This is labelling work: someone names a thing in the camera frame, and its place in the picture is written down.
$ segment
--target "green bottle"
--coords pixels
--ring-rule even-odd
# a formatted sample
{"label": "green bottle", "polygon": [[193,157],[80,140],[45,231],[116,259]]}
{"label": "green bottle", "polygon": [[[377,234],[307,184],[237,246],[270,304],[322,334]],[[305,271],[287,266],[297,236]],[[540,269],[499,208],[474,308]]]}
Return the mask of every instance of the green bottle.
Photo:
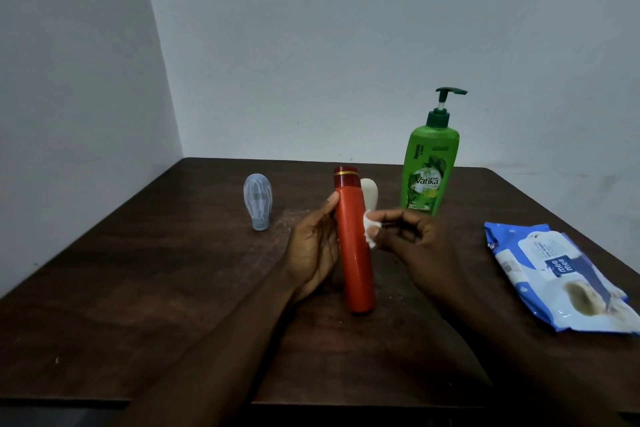
{"label": "green bottle", "polygon": [[460,134],[449,127],[449,112],[444,102],[451,91],[467,94],[460,88],[442,87],[438,108],[429,112],[427,125],[416,128],[409,139],[402,172],[403,208],[434,215],[438,211],[449,175],[458,153]]}

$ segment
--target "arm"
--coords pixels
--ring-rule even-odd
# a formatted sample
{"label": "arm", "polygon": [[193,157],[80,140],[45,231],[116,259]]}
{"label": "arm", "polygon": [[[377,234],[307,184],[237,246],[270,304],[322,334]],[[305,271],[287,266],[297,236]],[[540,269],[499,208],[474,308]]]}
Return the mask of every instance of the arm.
{"label": "arm", "polygon": [[386,224],[367,230],[376,244],[405,263],[416,286],[435,302],[476,354],[505,399],[500,408],[525,405],[527,415],[537,415],[538,421],[549,425],[625,425],[595,391],[477,296],[462,273],[446,231],[434,218],[412,210],[374,211],[368,217]]}
{"label": "arm", "polygon": [[217,426],[229,422],[252,386],[287,308],[324,280],[338,257],[334,192],[292,230],[276,266],[218,326],[134,399],[119,427]]}

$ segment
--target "blue and white package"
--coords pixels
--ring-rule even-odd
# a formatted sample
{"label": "blue and white package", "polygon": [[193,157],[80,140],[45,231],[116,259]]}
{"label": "blue and white package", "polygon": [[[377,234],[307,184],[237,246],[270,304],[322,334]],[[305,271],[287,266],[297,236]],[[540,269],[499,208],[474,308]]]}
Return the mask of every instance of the blue and white package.
{"label": "blue and white package", "polygon": [[556,331],[640,334],[640,316],[566,234],[484,223],[489,248],[533,314]]}

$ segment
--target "bottle label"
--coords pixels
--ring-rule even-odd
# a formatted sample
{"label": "bottle label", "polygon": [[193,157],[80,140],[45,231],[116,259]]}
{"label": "bottle label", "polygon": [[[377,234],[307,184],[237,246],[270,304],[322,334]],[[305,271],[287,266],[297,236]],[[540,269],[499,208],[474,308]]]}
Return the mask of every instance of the bottle label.
{"label": "bottle label", "polygon": [[406,207],[431,212],[438,198],[438,189],[447,170],[443,158],[430,155],[422,167],[409,176]]}

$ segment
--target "fingernail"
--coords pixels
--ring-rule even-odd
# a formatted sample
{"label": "fingernail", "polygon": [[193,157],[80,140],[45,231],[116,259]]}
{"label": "fingernail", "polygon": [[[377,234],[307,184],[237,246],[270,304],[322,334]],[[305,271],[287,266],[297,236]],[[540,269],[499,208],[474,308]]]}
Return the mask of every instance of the fingernail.
{"label": "fingernail", "polygon": [[369,227],[367,229],[367,235],[369,235],[369,237],[371,238],[375,238],[376,235],[378,235],[379,231],[380,231],[380,227]]}

